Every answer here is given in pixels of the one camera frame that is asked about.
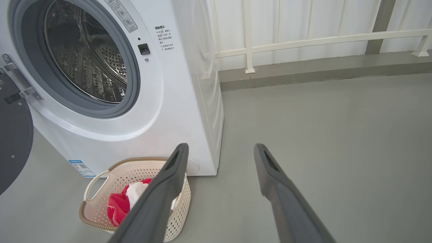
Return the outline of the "cream perforated laundry basket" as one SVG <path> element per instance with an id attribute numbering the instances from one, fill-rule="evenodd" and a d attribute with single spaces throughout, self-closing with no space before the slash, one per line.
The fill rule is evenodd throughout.
<path id="1" fill-rule="evenodd" d="M 136 157 L 122 160 L 108 170 L 101 172 L 88 184 L 84 200 L 80 205 L 80 220 L 92 227 L 114 234 L 117 227 L 108 218 L 107 206 L 112 193 L 120 193 L 125 186 L 143 179 L 154 179 L 163 168 L 166 157 Z M 190 186 L 188 177 L 182 192 L 177 197 L 170 214 L 164 242 L 173 241 L 182 231 L 190 206 Z"/>

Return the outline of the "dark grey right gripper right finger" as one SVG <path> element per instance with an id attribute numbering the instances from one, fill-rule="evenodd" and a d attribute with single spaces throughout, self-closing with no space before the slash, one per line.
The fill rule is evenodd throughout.
<path id="1" fill-rule="evenodd" d="M 335 243 L 269 149 L 257 143 L 253 155 L 261 194 L 271 203 L 280 243 Z"/>

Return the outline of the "red and white garment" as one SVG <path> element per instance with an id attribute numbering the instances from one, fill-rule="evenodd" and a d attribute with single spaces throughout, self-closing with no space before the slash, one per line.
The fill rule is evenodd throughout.
<path id="1" fill-rule="evenodd" d="M 148 188 L 152 179 L 130 183 L 121 193 L 112 193 L 107 205 L 107 216 L 113 226 L 119 226 Z"/>

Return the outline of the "grey warning label sticker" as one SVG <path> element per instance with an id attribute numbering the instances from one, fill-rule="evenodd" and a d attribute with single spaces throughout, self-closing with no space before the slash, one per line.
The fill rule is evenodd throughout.
<path id="1" fill-rule="evenodd" d="M 136 25 L 135 21 L 133 20 L 131 15 L 124 7 L 121 0 L 104 0 L 104 1 L 115 12 L 115 14 L 123 23 L 123 25 L 125 26 L 125 28 L 129 33 L 138 29 L 138 26 Z"/>

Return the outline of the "blue energy label sticker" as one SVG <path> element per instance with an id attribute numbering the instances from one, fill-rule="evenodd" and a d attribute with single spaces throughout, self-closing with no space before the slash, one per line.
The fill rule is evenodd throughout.
<path id="1" fill-rule="evenodd" d="M 85 163 L 83 163 L 81 160 L 68 160 L 69 163 L 74 166 L 77 171 L 85 178 L 94 178 L 96 177 L 96 174 L 94 174 L 91 169 L 89 169 Z"/>

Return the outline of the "white front-load washing machine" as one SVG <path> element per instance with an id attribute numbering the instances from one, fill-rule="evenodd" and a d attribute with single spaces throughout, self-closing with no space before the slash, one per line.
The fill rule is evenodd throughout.
<path id="1" fill-rule="evenodd" d="M 0 0 L 8 53 L 43 100 L 33 126 L 68 160 L 100 174 L 189 146 L 189 176 L 214 176 L 224 109 L 207 0 Z"/>

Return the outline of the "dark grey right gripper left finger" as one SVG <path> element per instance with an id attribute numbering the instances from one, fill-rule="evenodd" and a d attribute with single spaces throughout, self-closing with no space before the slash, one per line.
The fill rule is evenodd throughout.
<path id="1" fill-rule="evenodd" d="M 187 143 L 177 145 L 108 243 L 163 243 L 172 201 L 185 182 L 188 154 Z"/>

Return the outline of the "metal washer door hinge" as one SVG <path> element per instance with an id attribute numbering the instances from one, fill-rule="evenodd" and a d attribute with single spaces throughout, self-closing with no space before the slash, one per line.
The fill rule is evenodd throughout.
<path id="1" fill-rule="evenodd" d="M 36 88 L 28 81 L 28 79 L 22 74 L 19 66 L 13 60 L 12 56 L 8 53 L 1 55 L 5 62 L 5 65 L 0 66 L 0 86 L 4 85 L 7 80 L 13 81 L 17 86 L 18 91 L 13 92 L 11 95 L 7 95 L 4 100 L 8 104 L 16 103 L 20 100 L 43 100 L 43 97 L 39 94 Z"/>

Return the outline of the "white metal railing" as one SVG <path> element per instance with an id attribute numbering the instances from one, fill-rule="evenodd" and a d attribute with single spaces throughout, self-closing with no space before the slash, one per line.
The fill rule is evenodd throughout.
<path id="1" fill-rule="evenodd" d="M 432 0 L 207 0 L 220 70 L 432 50 Z"/>

